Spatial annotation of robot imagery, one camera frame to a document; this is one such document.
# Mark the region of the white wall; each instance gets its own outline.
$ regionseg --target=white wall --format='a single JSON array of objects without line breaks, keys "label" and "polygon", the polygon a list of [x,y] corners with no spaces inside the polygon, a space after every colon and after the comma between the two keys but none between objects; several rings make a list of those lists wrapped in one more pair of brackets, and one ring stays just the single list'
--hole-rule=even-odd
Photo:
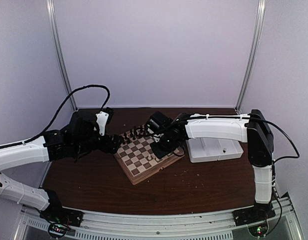
[{"label": "white wall", "polygon": [[[264,28],[242,111],[261,109],[293,139],[300,159],[277,163],[279,192],[291,195],[308,239],[308,0],[267,1]],[[293,154],[275,131],[275,156]]]},{"label": "white wall", "polygon": [[[105,84],[114,107],[234,107],[257,9],[255,0],[55,1],[72,88]],[[100,107],[104,96],[75,99]]]},{"label": "white wall", "polygon": [[[29,138],[50,121],[66,97],[45,1],[0,0],[0,144]],[[54,128],[67,124],[69,105]],[[44,164],[4,173],[38,186]],[[20,206],[0,199],[0,240],[10,240]]]}]

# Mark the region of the chess piece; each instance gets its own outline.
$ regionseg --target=chess piece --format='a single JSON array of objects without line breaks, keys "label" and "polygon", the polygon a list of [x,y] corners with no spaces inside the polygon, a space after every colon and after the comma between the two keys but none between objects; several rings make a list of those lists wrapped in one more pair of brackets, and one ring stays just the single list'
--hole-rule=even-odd
[{"label": "chess piece", "polygon": [[135,135],[136,137],[138,136],[138,132],[137,132],[136,126],[134,126],[134,135]]}]

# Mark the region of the white robotic arm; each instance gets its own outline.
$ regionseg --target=white robotic arm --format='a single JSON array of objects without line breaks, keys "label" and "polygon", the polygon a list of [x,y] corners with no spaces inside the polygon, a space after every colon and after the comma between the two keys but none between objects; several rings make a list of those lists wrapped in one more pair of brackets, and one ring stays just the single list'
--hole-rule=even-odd
[{"label": "white robotic arm", "polygon": [[[105,133],[105,126],[112,117],[112,110],[107,108],[94,115],[88,112],[74,112],[70,123],[61,130],[45,132],[33,141],[24,140],[8,145],[0,145],[0,172],[11,167],[30,163],[55,161],[66,157],[79,159],[93,150],[115,153],[120,146],[117,135]],[[52,222],[62,220],[80,212],[64,212],[60,201],[53,191],[36,189],[14,181],[0,173],[0,198],[8,199],[34,207]]]},{"label": "white robotic arm", "polygon": [[[209,114],[194,114],[191,115],[190,118],[200,116],[204,118],[188,120],[188,123],[185,125],[189,139],[206,137],[230,139],[242,143],[248,142],[247,125],[250,118],[248,114],[228,116],[229,118],[221,118],[221,116],[217,118],[217,116],[211,116],[211,119],[209,118]],[[272,198],[272,164],[261,167],[253,165],[253,169],[256,187],[255,201],[259,204],[268,204]]]},{"label": "white robotic arm", "polygon": [[[273,216],[271,199],[275,180],[274,137],[259,110],[252,110],[251,114],[233,116],[182,113],[175,120],[156,112],[146,126],[150,129],[151,135],[158,136],[158,140],[151,144],[158,158],[172,153],[188,139],[206,137],[248,143],[248,160],[254,169],[256,186],[255,206],[251,215],[257,215],[260,219]],[[240,219],[242,221],[237,221],[237,225],[247,224],[249,221],[243,217]]]}]

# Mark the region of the chessboard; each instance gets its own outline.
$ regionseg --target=chessboard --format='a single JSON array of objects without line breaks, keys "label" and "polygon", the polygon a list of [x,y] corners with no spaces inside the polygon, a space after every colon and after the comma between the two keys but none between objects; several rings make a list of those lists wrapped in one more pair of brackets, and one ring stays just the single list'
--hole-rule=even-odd
[{"label": "chessboard", "polygon": [[114,156],[133,185],[158,173],[185,154],[184,150],[179,147],[174,151],[176,155],[170,153],[159,159],[150,147],[150,144],[154,142],[154,137],[141,136],[133,133],[132,130],[121,136],[127,141],[122,143]]}]

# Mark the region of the dark wooden tabletop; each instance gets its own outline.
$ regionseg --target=dark wooden tabletop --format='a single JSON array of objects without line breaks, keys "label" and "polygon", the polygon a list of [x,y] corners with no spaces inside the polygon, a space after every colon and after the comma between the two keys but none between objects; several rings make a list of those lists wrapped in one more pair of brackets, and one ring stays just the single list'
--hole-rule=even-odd
[{"label": "dark wooden tabletop", "polygon": [[[97,112],[94,109],[85,111]],[[107,126],[121,134],[144,124],[155,111],[175,118],[179,113],[234,115],[224,108],[118,108]],[[254,173],[247,148],[240,159],[191,163],[186,155],[147,180],[132,185],[113,155],[94,151],[77,163],[52,163],[43,188],[56,191],[66,207],[133,215],[205,213],[254,203]]]}]

